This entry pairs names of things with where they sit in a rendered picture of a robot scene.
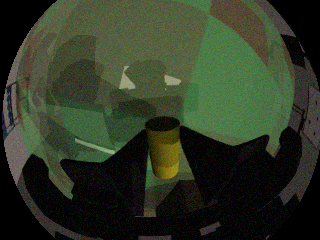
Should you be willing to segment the yellow cylinder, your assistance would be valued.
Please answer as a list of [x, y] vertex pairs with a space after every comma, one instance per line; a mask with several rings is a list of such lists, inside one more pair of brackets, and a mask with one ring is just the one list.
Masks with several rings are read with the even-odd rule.
[[152, 172], [159, 179], [172, 179], [177, 173], [180, 153], [179, 127], [179, 120], [172, 116], [153, 117], [145, 123]]

